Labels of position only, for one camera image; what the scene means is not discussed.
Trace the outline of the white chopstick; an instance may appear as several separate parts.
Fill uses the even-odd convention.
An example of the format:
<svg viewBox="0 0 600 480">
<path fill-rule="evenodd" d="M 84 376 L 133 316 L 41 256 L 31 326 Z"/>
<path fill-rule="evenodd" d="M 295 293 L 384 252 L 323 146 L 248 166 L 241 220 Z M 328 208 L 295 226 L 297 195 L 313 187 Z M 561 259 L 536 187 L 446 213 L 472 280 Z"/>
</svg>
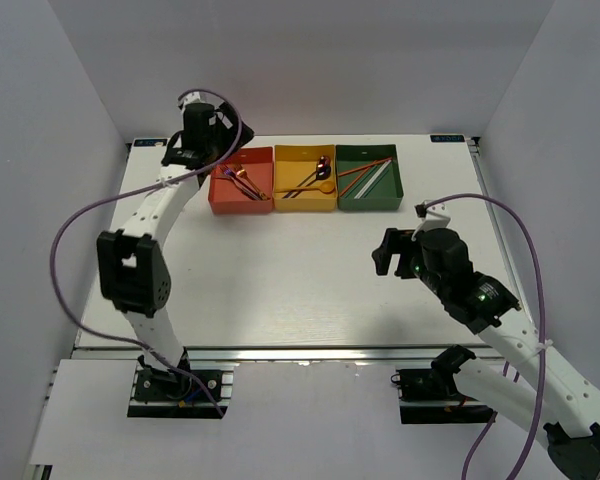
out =
<svg viewBox="0 0 600 480">
<path fill-rule="evenodd" d="M 375 184 L 382 178 L 385 174 L 386 170 L 391 166 L 392 161 L 384 162 L 377 171 L 367 180 L 367 182 L 363 185 L 363 187 L 357 192 L 355 195 L 355 199 L 362 199 L 368 195 L 368 193 L 373 189 Z"/>
</svg>

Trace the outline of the gold fork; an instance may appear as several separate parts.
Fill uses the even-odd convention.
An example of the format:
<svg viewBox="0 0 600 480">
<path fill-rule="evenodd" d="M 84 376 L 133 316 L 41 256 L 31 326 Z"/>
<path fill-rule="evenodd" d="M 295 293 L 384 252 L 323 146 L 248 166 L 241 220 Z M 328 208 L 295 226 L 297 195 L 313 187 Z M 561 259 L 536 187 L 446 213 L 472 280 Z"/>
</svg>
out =
<svg viewBox="0 0 600 480">
<path fill-rule="evenodd" d="M 235 177 L 248 186 L 261 200 L 268 200 L 269 196 L 251 179 L 246 168 L 241 164 L 230 164 L 229 169 Z"/>
</svg>

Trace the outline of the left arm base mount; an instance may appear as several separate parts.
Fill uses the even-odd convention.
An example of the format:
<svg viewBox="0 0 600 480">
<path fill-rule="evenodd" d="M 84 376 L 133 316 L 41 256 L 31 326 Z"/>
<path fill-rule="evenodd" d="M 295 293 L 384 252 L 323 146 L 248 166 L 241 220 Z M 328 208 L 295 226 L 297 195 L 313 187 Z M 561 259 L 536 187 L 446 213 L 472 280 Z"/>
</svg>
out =
<svg viewBox="0 0 600 480">
<path fill-rule="evenodd" d="M 149 366 L 141 355 L 136 363 L 127 417 L 221 419 L 229 406 L 233 372 L 220 368 L 191 369 L 185 360 L 180 362 L 179 367 L 195 375 L 209 394 L 189 377 Z"/>
</svg>

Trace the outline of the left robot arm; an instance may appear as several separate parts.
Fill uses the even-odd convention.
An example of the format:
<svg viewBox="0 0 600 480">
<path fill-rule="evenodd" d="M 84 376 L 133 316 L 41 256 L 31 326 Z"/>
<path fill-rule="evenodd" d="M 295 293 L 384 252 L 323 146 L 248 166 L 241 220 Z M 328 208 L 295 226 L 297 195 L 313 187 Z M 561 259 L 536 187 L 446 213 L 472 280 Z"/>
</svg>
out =
<svg viewBox="0 0 600 480">
<path fill-rule="evenodd" d="M 215 106 L 187 99 L 179 107 L 183 128 L 167 143 L 155 188 L 121 227 L 102 232 L 96 241 L 101 294 L 129 322 L 144 362 L 160 371 L 157 387 L 171 399 L 189 392 L 192 377 L 181 368 L 185 348 L 166 309 L 172 282 L 162 247 L 199 192 L 207 168 L 254 136 L 227 101 Z"/>
</svg>

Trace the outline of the black spoon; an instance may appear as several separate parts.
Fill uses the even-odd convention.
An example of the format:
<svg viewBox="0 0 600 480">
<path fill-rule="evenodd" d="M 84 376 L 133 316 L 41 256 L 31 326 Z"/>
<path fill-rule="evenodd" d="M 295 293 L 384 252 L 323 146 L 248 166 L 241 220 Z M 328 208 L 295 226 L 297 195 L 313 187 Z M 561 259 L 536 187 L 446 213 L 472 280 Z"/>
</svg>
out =
<svg viewBox="0 0 600 480">
<path fill-rule="evenodd" d="M 314 174 L 309 175 L 305 180 L 303 180 L 298 187 L 302 186 L 310 186 L 316 181 L 326 180 L 331 175 L 331 167 L 330 166 L 318 166 Z M 297 197 L 301 192 L 289 193 L 288 196 Z"/>
</svg>

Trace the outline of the purple fork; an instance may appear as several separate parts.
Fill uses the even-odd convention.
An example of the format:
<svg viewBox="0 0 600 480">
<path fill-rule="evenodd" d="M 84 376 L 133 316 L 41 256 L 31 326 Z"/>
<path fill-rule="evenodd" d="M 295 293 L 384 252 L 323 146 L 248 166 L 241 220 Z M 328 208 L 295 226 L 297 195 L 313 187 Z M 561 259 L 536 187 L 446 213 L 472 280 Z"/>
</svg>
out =
<svg viewBox="0 0 600 480">
<path fill-rule="evenodd" d="M 230 168 L 226 168 L 226 167 L 221 167 L 220 170 L 221 170 L 221 173 L 225 177 L 227 177 L 228 179 L 230 179 L 233 182 L 233 184 L 244 195 L 246 195 L 251 200 L 260 200 L 259 194 L 255 190 L 253 190 L 251 187 L 249 187 L 246 182 L 244 182 L 243 180 L 241 180 L 238 177 L 238 175 L 233 170 L 231 170 Z"/>
</svg>

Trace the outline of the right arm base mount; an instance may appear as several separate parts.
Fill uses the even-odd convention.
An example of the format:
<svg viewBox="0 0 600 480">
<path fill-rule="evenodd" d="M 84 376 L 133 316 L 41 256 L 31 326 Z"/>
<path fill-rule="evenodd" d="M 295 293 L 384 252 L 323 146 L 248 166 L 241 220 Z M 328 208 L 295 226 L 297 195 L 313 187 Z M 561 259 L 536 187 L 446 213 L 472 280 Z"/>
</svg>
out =
<svg viewBox="0 0 600 480">
<path fill-rule="evenodd" d="M 428 368 L 398 369 L 390 381 L 398 390 L 403 425 L 486 424 L 494 411 L 457 389 L 453 376 L 469 360 L 469 349 L 454 345 L 434 358 Z"/>
</svg>

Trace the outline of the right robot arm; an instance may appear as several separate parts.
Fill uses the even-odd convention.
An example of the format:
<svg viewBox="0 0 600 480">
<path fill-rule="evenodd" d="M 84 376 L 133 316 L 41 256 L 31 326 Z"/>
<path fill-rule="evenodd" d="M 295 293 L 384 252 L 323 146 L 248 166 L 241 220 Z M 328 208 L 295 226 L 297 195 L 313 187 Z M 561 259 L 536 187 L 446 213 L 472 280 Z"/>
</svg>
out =
<svg viewBox="0 0 600 480">
<path fill-rule="evenodd" d="M 581 375 L 522 311 L 497 279 L 474 269 L 466 243 L 447 228 L 386 230 L 372 253 L 376 273 L 418 279 L 447 314 L 495 349 L 534 387 L 543 405 L 535 440 L 569 479 L 600 478 L 600 390 Z"/>
</svg>

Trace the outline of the orange chopstick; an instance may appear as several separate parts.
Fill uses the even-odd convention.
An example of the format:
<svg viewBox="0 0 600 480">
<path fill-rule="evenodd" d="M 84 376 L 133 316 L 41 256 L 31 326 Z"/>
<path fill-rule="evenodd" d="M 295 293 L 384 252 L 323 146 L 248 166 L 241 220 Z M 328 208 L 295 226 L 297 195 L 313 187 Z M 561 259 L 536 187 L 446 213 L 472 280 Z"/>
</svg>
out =
<svg viewBox="0 0 600 480">
<path fill-rule="evenodd" d="M 385 159 L 381 159 L 381 160 L 375 160 L 373 162 L 361 165 L 359 167 L 355 167 L 355 168 L 352 168 L 352 169 L 349 169 L 349 170 L 346 170 L 346 171 L 339 172 L 337 174 L 337 176 L 338 177 L 344 177 L 344 176 L 347 176 L 347 175 L 350 175 L 350 174 L 353 174 L 353 173 L 356 173 L 356 172 L 359 172 L 359 171 L 364 171 L 364 170 L 367 170 L 367 169 L 369 169 L 371 167 L 375 167 L 377 165 L 381 165 L 381 164 L 384 164 L 384 163 L 387 163 L 387 162 L 391 162 L 391 161 L 392 161 L 391 157 L 385 158 Z"/>
<path fill-rule="evenodd" d="M 339 196 L 340 197 L 344 197 L 346 194 L 348 194 L 354 187 L 355 185 L 360 181 L 360 179 L 366 175 L 373 167 L 364 170 L 364 171 L 359 171 L 356 172 L 357 176 L 343 189 L 340 191 Z"/>
</svg>

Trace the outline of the yellow plastic spoon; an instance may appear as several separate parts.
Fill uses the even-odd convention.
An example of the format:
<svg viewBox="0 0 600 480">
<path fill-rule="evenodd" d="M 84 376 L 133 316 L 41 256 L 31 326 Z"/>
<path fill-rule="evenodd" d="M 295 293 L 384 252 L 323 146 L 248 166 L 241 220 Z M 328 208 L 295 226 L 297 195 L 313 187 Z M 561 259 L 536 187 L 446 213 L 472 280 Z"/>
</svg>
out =
<svg viewBox="0 0 600 480">
<path fill-rule="evenodd" d="M 315 186 L 302 186 L 290 189 L 277 189 L 275 193 L 296 193 L 304 191 L 319 191 L 324 194 L 330 194 L 336 189 L 336 184 L 332 181 L 325 181 Z"/>
</svg>

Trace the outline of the iridescent rainbow spoon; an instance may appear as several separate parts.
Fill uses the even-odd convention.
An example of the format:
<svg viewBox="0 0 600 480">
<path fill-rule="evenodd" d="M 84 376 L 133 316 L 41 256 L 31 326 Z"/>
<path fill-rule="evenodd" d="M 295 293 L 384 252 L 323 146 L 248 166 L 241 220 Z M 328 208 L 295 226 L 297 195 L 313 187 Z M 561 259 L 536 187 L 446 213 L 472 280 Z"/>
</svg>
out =
<svg viewBox="0 0 600 480">
<path fill-rule="evenodd" d="M 331 176 L 331 158 L 329 156 L 321 156 L 317 163 L 313 173 L 309 174 L 304 180 L 302 180 L 295 189 L 287 192 L 285 198 L 294 198 L 301 194 L 300 188 L 310 186 L 316 181 L 328 180 Z"/>
</svg>

